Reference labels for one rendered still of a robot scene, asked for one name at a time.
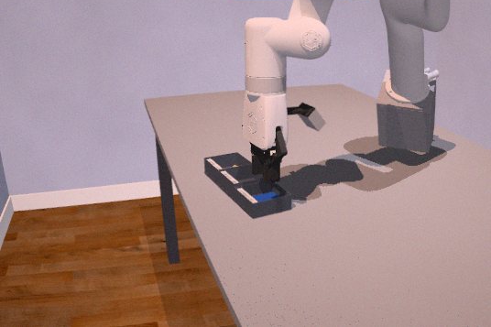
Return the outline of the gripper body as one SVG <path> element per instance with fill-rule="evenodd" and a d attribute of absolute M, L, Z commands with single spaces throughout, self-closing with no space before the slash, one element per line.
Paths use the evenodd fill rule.
<path fill-rule="evenodd" d="M 267 150 L 276 138 L 280 126 L 285 144 L 288 142 L 288 112 L 286 95 L 281 93 L 251 93 L 245 90 L 243 136 L 253 145 Z"/>

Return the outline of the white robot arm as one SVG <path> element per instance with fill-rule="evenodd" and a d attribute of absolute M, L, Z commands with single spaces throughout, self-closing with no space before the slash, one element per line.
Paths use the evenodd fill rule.
<path fill-rule="evenodd" d="M 424 100 L 438 71 L 424 69 L 423 30 L 442 31 L 450 0 L 379 0 L 387 27 L 390 77 L 387 95 L 403 104 Z M 251 93 L 287 90 L 287 57 L 314 60 L 331 46 L 325 26 L 333 0 L 294 0 L 288 20 L 257 17 L 245 22 L 245 89 Z M 305 18 L 304 18 L 305 17 Z M 426 72 L 426 73 L 425 73 Z M 428 73 L 429 72 L 429 73 Z M 320 131 L 326 124 L 305 103 L 288 107 L 304 124 Z"/>

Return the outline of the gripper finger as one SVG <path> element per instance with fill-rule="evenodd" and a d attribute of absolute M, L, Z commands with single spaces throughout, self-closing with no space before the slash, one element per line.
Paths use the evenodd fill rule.
<path fill-rule="evenodd" d="M 250 143 L 250 142 L 249 142 Z M 252 154 L 252 174 L 262 174 L 264 173 L 264 164 L 266 163 L 265 150 L 251 144 L 251 154 Z"/>
<path fill-rule="evenodd" d="M 269 184 L 280 181 L 280 163 L 288 154 L 280 126 L 276 127 L 276 145 L 265 150 L 266 163 L 264 164 L 264 183 Z M 276 150 L 270 155 L 271 150 Z"/>

